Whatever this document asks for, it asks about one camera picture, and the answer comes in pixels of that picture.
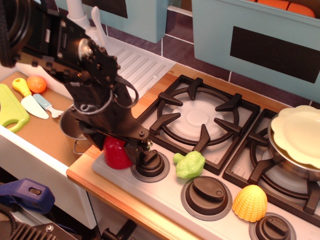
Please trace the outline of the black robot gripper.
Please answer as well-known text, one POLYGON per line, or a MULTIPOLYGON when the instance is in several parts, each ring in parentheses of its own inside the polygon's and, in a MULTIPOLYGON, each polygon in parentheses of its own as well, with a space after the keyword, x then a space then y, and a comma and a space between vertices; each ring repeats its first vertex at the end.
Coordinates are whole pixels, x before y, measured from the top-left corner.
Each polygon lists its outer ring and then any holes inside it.
POLYGON ((75 83, 65 85, 73 98, 75 113, 81 133, 100 151, 107 135, 122 139, 124 150, 133 165, 140 165, 153 142, 149 131, 133 117, 129 82, 75 83))

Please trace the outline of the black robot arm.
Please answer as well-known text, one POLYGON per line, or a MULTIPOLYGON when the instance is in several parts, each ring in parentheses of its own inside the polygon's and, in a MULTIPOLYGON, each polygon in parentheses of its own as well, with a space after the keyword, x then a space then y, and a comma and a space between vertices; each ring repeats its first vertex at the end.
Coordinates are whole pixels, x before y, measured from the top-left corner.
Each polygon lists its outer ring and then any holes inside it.
POLYGON ((70 114, 93 145, 101 149, 112 136, 124 141, 134 165, 147 162, 149 132, 132 115, 132 84, 119 76, 116 57, 75 22, 45 3, 1 1, 0 63, 6 68, 17 63, 42 67, 70 93, 70 114))

